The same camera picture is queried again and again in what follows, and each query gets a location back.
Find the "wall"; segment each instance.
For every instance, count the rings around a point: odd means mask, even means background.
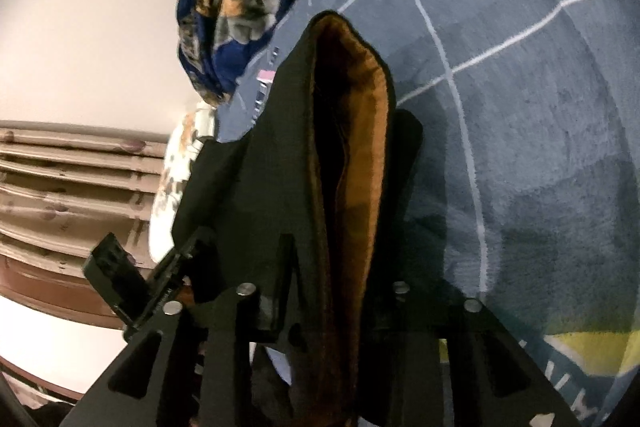
[[[176,0],[0,0],[0,121],[169,134],[196,102]]]

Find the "silver bolt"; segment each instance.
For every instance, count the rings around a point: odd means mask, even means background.
[[[178,301],[165,302],[162,311],[165,315],[177,315],[182,311],[182,304]]]
[[[482,303],[475,299],[467,299],[464,305],[465,310],[469,313],[478,313],[480,310],[482,310]]]
[[[242,297],[248,297],[249,295],[253,295],[257,288],[255,284],[252,282],[243,282],[241,285],[236,288],[236,293]]]
[[[411,287],[404,281],[394,282],[394,293],[396,295],[407,295]]]

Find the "metal screw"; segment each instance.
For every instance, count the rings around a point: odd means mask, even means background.
[[[411,287],[404,281],[394,282],[394,293],[396,295],[406,295],[410,289]]]
[[[464,305],[465,310],[469,313],[478,313],[480,310],[482,310],[482,303],[475,299],[467,299]]]
[[[236,288],[236,293],[242,297],[248,297],[249,295],[253,295],[257,288],[255,284],[252,282],[243,282],[241,285]]]
[[[177,315],[182,311],[182,304],[178,301],[165,302],[162,311],[165,315]]]

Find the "screw head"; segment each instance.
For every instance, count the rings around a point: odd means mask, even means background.
[[[411,287],[404,281],[394,282],[394,293],[396,295],[406,295],[410,289]]]
[[[182,311],[182,304],[178,301],[165,302],[162,311],[165,315],[177,315]]]
[[[465,310],[469,313],[478,313],[480,310],[482,310],[482,302],[476,299],[467,299],[464,306]]]
[[[257,288],[255,284],[252,282],[243,282],[241,285],[236,288],[236,293],[242,297],[248,297],[249,295],[253,295]]]

